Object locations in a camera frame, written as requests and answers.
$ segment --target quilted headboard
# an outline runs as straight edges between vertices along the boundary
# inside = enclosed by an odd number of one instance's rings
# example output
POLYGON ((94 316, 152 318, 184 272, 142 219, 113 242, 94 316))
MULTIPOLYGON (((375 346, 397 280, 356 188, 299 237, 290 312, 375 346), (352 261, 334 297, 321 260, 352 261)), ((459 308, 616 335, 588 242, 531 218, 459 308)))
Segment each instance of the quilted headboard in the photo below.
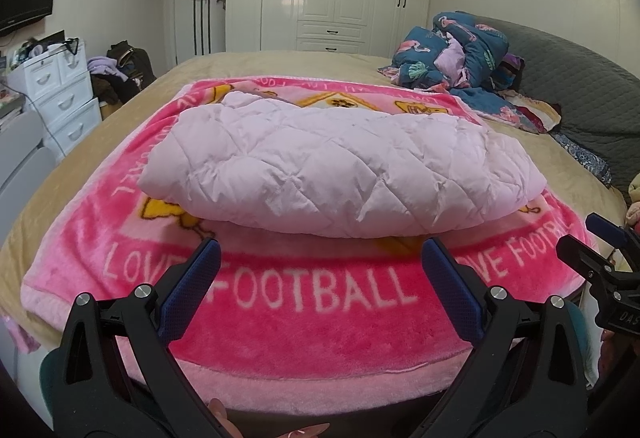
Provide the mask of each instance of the quilted headboard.
POLYGON ((478 17, 510 41, 526 67, 520 92, 562 108, 561 129, 604 158, 628 200, 640 172, 640 79, 591 50, 540 30, 478 17))

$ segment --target black bag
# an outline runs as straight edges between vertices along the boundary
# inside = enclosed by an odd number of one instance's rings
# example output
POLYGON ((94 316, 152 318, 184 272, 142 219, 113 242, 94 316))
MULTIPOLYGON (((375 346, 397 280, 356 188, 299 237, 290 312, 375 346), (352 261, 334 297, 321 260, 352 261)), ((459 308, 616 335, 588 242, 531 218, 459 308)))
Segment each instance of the black bag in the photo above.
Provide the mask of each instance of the black bag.
POLYGON ((112 44, 107 57, 116 59, 118 67, 127 77, 140 79, 141 90, 156 80, 149 55, 143 49, 131 46, 129 41, 112 44))

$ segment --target drawer knob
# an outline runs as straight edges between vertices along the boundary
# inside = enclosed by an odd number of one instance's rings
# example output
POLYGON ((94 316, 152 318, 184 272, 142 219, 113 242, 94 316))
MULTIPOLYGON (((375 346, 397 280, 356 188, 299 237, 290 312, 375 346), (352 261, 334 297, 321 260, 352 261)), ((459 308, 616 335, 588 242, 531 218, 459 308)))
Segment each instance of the drawer knob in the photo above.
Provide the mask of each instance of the drawer knob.
POLYGON ((37 82, 39 85, 43 86, 43 85, 44 85, 44 84, 46 84, 46 82, 49 80, 50 76, 51 76, 51 74, 50 74, 50 73, 48 73, 48 74, 46 74, 46 75, 44 75, 44 76, 40 77, 36 82, 37 82))
POLYGON ((80 135, 82 134, 82 128, 84 128, 84 124, 80 124, 80 126, 78 126, 78 128, 75 131, 67 133, 69 140, 71 140, 72 142, 75 142, 78 138, 80 138, 80 135))
POLYGON ((58 103, 58 107, 62 110, 68 110, 71 105, 74 103, 74 98, 76 98, 75 95, 71 95, 67 100, 62 100, 62 102, 58 103))

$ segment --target drawer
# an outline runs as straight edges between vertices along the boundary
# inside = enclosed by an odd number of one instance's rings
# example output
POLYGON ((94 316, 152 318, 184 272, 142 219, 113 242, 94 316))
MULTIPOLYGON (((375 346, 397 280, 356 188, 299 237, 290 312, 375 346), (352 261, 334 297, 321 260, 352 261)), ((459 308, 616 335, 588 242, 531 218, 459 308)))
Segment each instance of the drawer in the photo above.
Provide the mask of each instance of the drawer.
POLYGON ((322 40, 322 39, 298 39, 296 49, 301 52, 335 52, 335 53, 363 53, 364 43, 322 40))
POLYGON ((298 38, 366 42, 367 33, 369 29, 366 26, 298 21, 298 38))
POLYGON ((60 91, 36 100, 35 105, 45 124, 50 127, 86 104, 93 96, 91 76, 89 72, 84 72, 60 91))
POLYGON ((60 81, 63 85, 86 72, 86 55, 83 42, 78 46, 76 55, 63 48, 58 53, 57 59, 58 68, 60 69, 60 81))
MULTIPOLYGON (((58 141, 58 144, 60 144, 64 154, 67 155, 76 145, 80 144, 101 121, 102 117, 100 116, 98 99, 94 98, 94 100, 86 103, 49 129, 58 141)), ((53 151, 58 162, 64 158, 64 155, 60 153, 60 148, 48 134, 44 139, 44 145, 53 151)))
POLYGON ((25 93, 31 100, 37 100, 60 87, 60 70, 57 56, 46 57, 24 68, 25 93))

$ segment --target beige bed sheet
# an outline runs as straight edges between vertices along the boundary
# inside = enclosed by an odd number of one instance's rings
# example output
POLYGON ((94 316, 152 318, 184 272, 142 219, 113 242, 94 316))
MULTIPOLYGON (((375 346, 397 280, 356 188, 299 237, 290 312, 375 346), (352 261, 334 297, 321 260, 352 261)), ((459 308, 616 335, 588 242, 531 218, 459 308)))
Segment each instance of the beige bed sheet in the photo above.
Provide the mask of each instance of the beige bed sheet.
MULTIPOLYGON (((329 78, 388 85, 377 73, 387 59, 322 52, 222 53, 192 59, 174 68, 107 118, 47 178, 20 214, 0 250, 0 309, 47 347, 60 333, 20 304, 20 284, 45 232, 100 162, 137 126, 185 84, 198 79, 256 75, 329 78)), ((548 135, 533 135, 491 123, 514 136, 546 176, 550 188, 580 215, 598 212, 619 224, 626 211, 622 194, 608 190, 548 135)), ((610 252, 602 242, 601 253, 610 252)))

